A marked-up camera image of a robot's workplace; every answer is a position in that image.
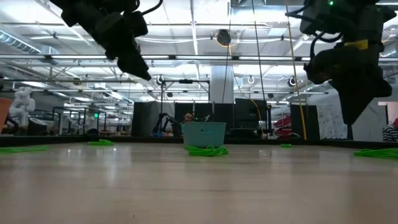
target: red object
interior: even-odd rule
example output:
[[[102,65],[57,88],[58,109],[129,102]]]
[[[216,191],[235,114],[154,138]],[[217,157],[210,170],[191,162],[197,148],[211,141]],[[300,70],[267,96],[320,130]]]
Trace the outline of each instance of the red object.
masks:
[[[2,132],[2,127],[6,121],[8,111],[10,110],[12,100],[0,98],[0,134]]]
[[[274,126],[276,128],[274,133],[278,136],[278,139],[290,138],[290,134],[292,133],[292,118],[290,116],[278,120]]]

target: plastic bin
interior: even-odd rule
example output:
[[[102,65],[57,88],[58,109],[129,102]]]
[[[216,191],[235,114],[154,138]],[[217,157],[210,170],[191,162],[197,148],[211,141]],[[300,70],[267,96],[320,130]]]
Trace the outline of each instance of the plastic bin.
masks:
[[[206,148],[220,147],[224,144],[226,123],[189,122],[182,125],[185,146]]]
[[[0,98],[0,134],[4,126],[4,122],[6,122],[8,111],[10,110],[12,102],[13,100]]]

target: white pillar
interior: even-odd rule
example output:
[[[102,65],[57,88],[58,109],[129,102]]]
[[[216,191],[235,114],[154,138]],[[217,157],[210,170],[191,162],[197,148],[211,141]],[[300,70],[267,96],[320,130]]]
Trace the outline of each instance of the white pillar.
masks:
[[[234,74],[231,66],[214,66],[211,68],[210,101],[234,103]]]

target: orange object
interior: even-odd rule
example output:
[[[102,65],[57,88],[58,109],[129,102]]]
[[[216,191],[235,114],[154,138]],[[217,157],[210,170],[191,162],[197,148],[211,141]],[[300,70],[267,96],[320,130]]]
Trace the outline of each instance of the orange object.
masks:
[[[11,103],[12,100],[10,99],[0,98],[0,134],[2,132],[2,127],[4,126],[4,122],[6,121]]]

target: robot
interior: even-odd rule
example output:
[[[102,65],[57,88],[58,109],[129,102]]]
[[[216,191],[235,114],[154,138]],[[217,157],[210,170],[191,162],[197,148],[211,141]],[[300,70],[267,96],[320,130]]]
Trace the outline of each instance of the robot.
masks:
[[[68,26],[79,23],[106,50],[109,60],[117,57],[122,72],[151,79],[135,37],[148,33],[144,15],[159,8],[163,0],[144,12],[137,11],[140,0],[50,1],[62,9],[61,17]]]
[[[314,35],[310,63],[304,65],[314,84],[329,82],[340,97],[343,121],[352,125],[377,97],[391,96],[392,87],[383,79],[379,54],[383,25],[397,14],[379,0],[305,0],[304,7],[286,13],[301,19],[300,30]],[[338,34],[326,39],[324,34]],[[333,49],[314,53],[318,40],[333,43]]]
[[[15,99],[9,109],[9,116],[14,118],[20,127],[28,127],[29,113],[36,107],[35,100],[30,98],[31,87],[20,87],[15,92]]]

